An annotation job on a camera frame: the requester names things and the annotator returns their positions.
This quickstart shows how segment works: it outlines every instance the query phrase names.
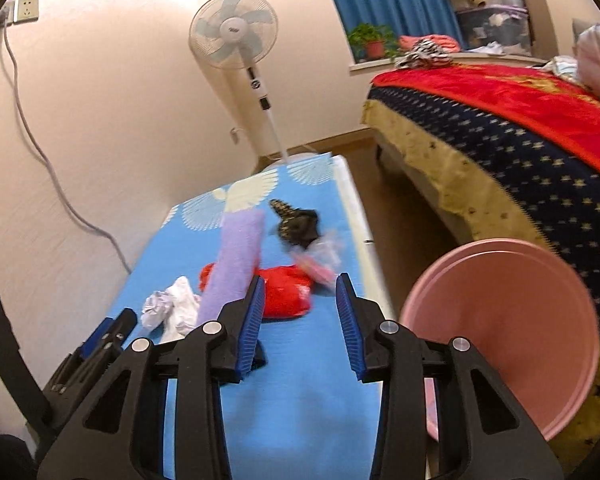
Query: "potted plant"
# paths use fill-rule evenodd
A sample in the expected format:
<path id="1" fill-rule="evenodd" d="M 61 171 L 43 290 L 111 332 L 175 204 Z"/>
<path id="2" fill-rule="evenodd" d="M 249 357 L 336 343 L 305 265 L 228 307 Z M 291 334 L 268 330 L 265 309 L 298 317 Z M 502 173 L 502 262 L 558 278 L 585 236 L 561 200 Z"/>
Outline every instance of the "potted plant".
<path id="1" fill-rule="evenodd" d="M 349 44 L 356 48 L 364 48 L 367 59 L 382 59 L 385 44 L 395 42 L 394 32 L 388 25 L 372 25 L 360 23 L 348 35 Z"/>

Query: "wooden floor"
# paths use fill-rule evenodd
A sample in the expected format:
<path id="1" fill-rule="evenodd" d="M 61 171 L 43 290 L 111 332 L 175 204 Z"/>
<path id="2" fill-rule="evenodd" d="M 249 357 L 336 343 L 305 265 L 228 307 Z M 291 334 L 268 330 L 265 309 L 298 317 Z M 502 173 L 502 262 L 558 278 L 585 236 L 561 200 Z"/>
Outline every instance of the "wooden floor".
<path id="1" fill-rule="evenodd" d="M 376 163 L 372 138 L 335 146 L 331 151 L 343 155 L 349 163 L 374 235 L 389 296 L 398 313 L 421 273 L 456 247 L 456 241 L 388 156 Z"/>

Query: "bed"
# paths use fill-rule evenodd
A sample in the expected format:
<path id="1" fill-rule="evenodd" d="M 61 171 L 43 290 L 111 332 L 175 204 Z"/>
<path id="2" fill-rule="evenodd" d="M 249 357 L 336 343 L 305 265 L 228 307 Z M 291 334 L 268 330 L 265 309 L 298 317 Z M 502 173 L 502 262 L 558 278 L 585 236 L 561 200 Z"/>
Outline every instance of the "bed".
<path id="1" fill-rule="evenodd" d="M 346 160 L 314 156 L 245 179 L 241 189 L 263 179 L 254 206 L 266 211 L 261 268 L 291 264 L 276 234 L 277 217 L 267 201 L 279 198 L 313 208 L 322 231 L 334 229 L 344 242 L 342 271 L 360 295 L 377 301 L 394 318 L 375 256 L 360 197 Z M 220 243 L 218 200 L 231 186 L 175 206 L 151 240 L 109 315 L 129 307 L 140 313 L 144 299 L 182 275 L 196 288 L 202 267 L 214 261 Z M 138 326 L 128 338 L 141 333 Z M 151 334 L 154 342 L 160 333 Z M 221 388 L 227 447 L 235 480 L 367 479 L 380 406 L 380 386 L 361 384 L 350 370 L 340 321 L 331 294 L 312 294 L 304 317 L 269 322 L 260 329 L 268 364 L 240 385 Z M 168 389 L 164 474 L 174 478 L 173 381 Z"/>
<path id="2" fill-rule="evenodd" d="M 362 122 L 460 243 L 527 240 L 582 277 L 600 320 L 600 102 L 553 75 L 498 65 L 377 76 Z M 572 470 L 600 437 L 600 364 L 552 447 Z"/>

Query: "purple towel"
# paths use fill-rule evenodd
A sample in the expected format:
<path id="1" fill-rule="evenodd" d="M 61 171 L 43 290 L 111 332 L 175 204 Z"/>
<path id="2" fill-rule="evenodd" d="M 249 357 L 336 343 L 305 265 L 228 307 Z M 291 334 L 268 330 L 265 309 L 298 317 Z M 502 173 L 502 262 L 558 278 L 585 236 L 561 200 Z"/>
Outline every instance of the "purple towel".
<path id="1" fill-rule="evenodd" d="M 264 211 L 245 209 L 225 213 L 220 231 L 220 252 L 211 270 L 198 311 L 198 326 L 218 319 L 222 307 L 241 300 L 260 263 Z"/>

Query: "window sill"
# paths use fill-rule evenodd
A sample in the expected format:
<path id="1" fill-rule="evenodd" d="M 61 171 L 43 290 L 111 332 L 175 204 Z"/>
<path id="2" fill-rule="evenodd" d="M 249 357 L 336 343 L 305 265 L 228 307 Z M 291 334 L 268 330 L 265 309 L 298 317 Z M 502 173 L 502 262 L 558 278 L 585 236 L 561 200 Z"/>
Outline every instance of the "window sill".
<path id="1" fill-rule="evenodd" d="M 451 55 L 454 60 L 460 63 L 485 63 L 502 62 L 503 64 L 513 64 L 516 66 L 533 66 L 546 63 L 546 60 L 531 56 L 517 56 L 515 54 L 479 54 L 477 52 L 456 52 Z M 349 72 L 357 72 L 379 66 L 393 66 L 390 59 L 376 59 L 375 61 L 365 61 L 364 63 L 354 63 L 349 65 Z"/>

